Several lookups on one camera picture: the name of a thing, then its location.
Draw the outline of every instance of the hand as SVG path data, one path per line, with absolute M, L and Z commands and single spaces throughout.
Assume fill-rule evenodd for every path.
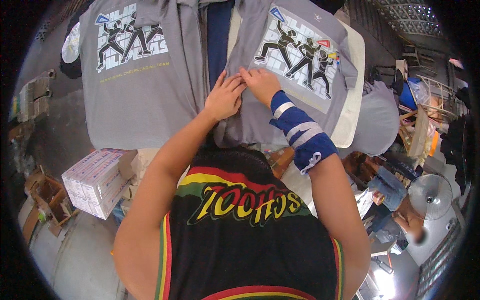
M 203 111 L 216 121 L 233 116 L 240 108 L 240 94 L 247 88 L 240 74 L 235 74 L 227 79 L 227 71 L 223 70 L 215 86 L 205 101 Z
M 272 97 L 282 89 L 276 76 L 265 69 L 247 71 L 240 67 L 240 74 L 258 101 L 270 108 Z

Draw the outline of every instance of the gray t-shirt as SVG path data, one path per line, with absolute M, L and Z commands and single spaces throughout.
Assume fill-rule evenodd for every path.
M 189 80 L 177 2 L 160 2 L 158 23 L 144 27 L 134 0 L 95 1 L 80 17 L 86 123 L 97 149 L 161 147 L 204 105 L 203 88 Z
M 308 0 L 237 0 L 237 7 L 242 23 L 228 74 L 240 66 L 270 70 L 292 102 L 331 135 L 357 78 L 343 25 Z M 270 110 L 249 89 L 242 101 L 239 113 L 215 129 L 217 145 L 287 143 L 281 130 L 268 123 Z

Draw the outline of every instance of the blue wristband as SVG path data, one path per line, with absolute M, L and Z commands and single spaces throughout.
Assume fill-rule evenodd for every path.
M 284 91 L 278 91 L 270 104 L 274 119 L 270 124 L 281 129 L 295 150 L 294 164 L 302 174 L 316 163 L 337 153 L 337 149 L 320 125 L 296 107 Z

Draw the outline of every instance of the left hand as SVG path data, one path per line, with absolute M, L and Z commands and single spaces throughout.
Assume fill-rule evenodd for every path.
M 216 121 L 233 116 L 240 108 L 240 94 L 247 85 L 240 74 L 235 74 L 227 79 L 227 71 L 218 77 L 215 86 L 205 101 L 204 112 L 208 113 Z

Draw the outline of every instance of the stacked boxes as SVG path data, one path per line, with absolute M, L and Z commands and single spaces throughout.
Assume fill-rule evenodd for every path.
M 75 207 L 107 219 L 120 200 L 129 180 L 119 170 L 125 150 L 96 150 L 62 174 L 63 183 Z

